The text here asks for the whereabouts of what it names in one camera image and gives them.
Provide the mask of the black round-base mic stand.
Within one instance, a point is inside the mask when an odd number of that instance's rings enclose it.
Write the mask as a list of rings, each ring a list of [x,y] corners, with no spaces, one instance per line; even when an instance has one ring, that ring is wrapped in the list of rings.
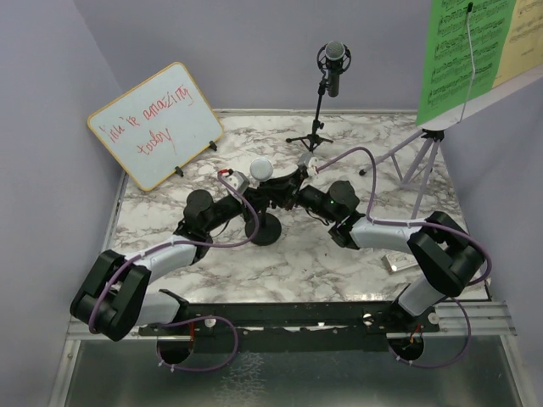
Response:
[[[269,246],[278,240],[282,233],[279,219],[266,211],[264,220],[259,220],[259,230],[250,241],[257,246]]]

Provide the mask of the black tripod mic stand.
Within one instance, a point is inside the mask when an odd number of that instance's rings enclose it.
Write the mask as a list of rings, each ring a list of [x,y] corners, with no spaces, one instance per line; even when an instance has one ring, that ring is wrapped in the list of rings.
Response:
[[[311,125],[311,133],[303,137],[286,138],[286,143],[301,142],[303,146],[311,153],[313,153],[324,142],[333,143],[333,140],[321,137],[318,132],[323,129],[324,123],[320,121],[320,113],[322,107],[322,99],[327,90],[327,78],[324,75],[319,82],[317,89],[317,103],[315,116]]]

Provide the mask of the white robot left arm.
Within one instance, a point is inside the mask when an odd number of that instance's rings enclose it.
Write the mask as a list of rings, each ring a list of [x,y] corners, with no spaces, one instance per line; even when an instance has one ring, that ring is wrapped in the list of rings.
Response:
[[[71,316],[87,324],[89,332],[113,341],[135,326],[154,323],[171,335],[182,332],[188,322],[183,300],[170,293],[154,297],[147,293],[148,285],[199,262],[210,248],[234,248],[234,243],[214,243],[210,232],[238,215],[248,217],[253,226],[249,238],[256,237],[258,213],[271,201],[254,187],[226,187],[229,193],[218,201],[203,189],[189,193],[183,219],[162,243],[134,254],[102,252],[70,304]]]

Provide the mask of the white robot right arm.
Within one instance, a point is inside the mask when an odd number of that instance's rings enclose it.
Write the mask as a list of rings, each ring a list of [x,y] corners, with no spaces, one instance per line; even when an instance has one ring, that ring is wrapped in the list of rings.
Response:
[[[323,192],[303,184],[309,176],[303,165],[278,178],[272,167],[250,173],[276,206],[300,206],[332,222],[329,233],[340,247],[389,249],[415,258],[423,274],[400,293],[389,312],[398,331],[410,331],[423,312],[443,298],[457,297],[482,266],[492,265],[486,251],[444,212],[421,220],[373,219],[358,212],[360,200],[347,181],[336,181]]]

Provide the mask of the white handheld microphone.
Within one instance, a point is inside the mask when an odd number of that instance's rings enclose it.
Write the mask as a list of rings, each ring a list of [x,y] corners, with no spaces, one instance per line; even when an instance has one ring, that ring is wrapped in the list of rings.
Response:
[[[274,167],[269,159],[259,157],[249,166],[250,175],[258,182],[268,181],[272,178]]]

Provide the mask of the black condenser microphone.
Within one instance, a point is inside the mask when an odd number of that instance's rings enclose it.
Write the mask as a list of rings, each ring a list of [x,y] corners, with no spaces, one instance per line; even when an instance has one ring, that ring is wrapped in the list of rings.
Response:
[[[349,48],[340,41],[330,41],[319,49],[317,67],[323,73],[329,97],[336,98],[339,95],[340,76],[350,67],[351,59]]]

